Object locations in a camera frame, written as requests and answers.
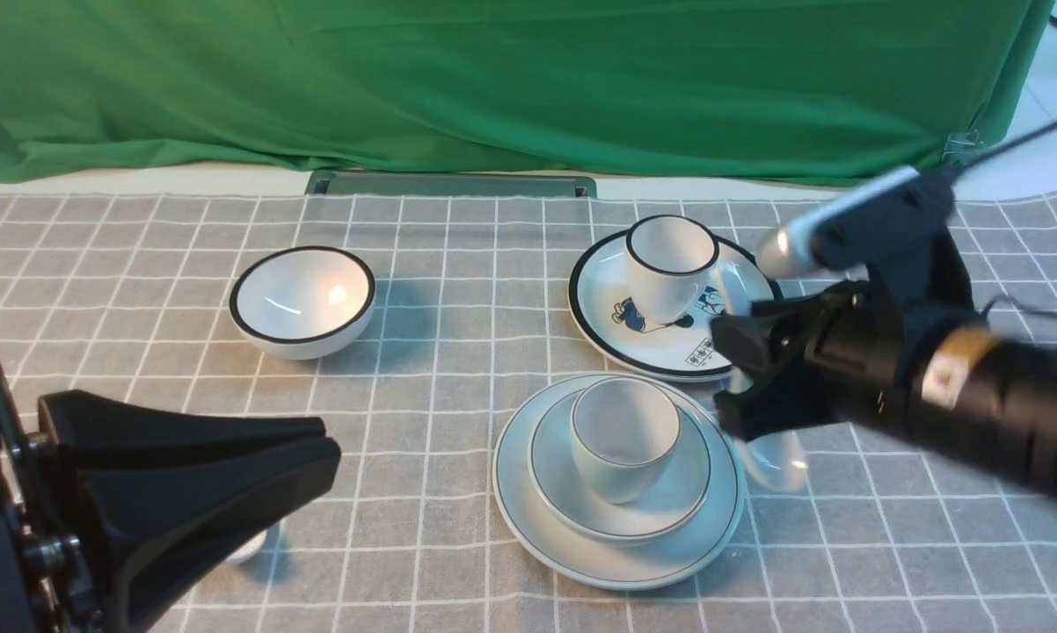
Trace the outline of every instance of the table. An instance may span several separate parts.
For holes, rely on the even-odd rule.
[[[501,425],[550,381],[617,370],[568,314],[593,240],[684,212],[754,244],[809,203],[531,198],[0,197],[0,352],[19,411],[78,386],[168,410],[323,417],[332,492],[222,566],[159,632],[1057,631],[1057,505],[897,442],[801,432],[810,486],[750,490],[698,577],[611,594],[528,557],[489,492]],[[980,303],[1057,308],[1057,196],[963,204],[951,228]],[[375,316],[342,353],[259,355],[224,303],[238,273],[293,244],[351,249]],[[824,276],[784,281],[816,292]],[[991,314],[1057,340],[1055,325]],[[713,386],[690,386],[709,406]]]

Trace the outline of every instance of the green backdrop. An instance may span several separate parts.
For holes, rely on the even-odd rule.
[[[1006,132],[1052,0],[0,0],[0,181],[199,160],[842,181]]]

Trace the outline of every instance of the cartoon mouse print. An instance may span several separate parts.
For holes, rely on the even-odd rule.
[[[704,292],[701,293],[697,304],[710,316],[722,317],[725,315],[725,301],[720,299],[720,291],[713,288],[712,285],[704,286]]]
[[[720,293],[712,287],[712,285],[706,285],[704,292],[701,293],[701,297],[698,297],[697,306],[702,310],[705,314],[710,314],[712,317],[722,317],[725,314],[725,302],[720,299]],[[634,300],[629,296],[626,299],[618,301],[614,304],[614,313],[610,314],[610,320],[615,321],[615,323],[625,324],[626,329],[631,330],[631,332],[638,332],[642,335],[646,335],[649,332],[657,332],[657,330],[663,330],[669,328],[669,325],[662,325],[659,328],[646,329],[646,318],[637,312],[636,305],[634,305]],[[693,316],[692,314],[686,314],[678,319],[678,328],[692,328],[693,327]]]
[[[674,323],[646,329],[646,317],[637,313],[634,300],[630,299],[629,296],[622,300],[620,303],[614,304],[614,313],[610,314],[610,320],[615,321],[615,323],[625,324],[626,329],[631,330],[631,332],[637,332],[641,335],[648,335],[650,332],[657,332],[657,330],[664,330],[672,325],[678,325],[678,328],[693,327],[692,314],[686,314],[686,316],[682,316]]]

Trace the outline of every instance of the stacked plates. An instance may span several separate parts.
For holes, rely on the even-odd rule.
[[[616,376],[581,375],[530,397],[498,437],[494,491],[517,541],[557,573],[600,589],[657,589],[700,572],[725,547],[743,509],[745,476],[697,401],[637,378],[682,413],[680,444],[636,500],[601,500],[574,465],[568,425],[579,394]]]

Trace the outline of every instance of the small white cup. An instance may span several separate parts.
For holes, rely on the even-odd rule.
[[[626,232],[626,283],[638,314],[654,323],[681,319],[709,282],[717,238],[681,216],[647,217]]]
[[[645,380],[606,378],[572,408],[572,458],[602,500],[625,504],[662,477],[681,436],[681,411]]]

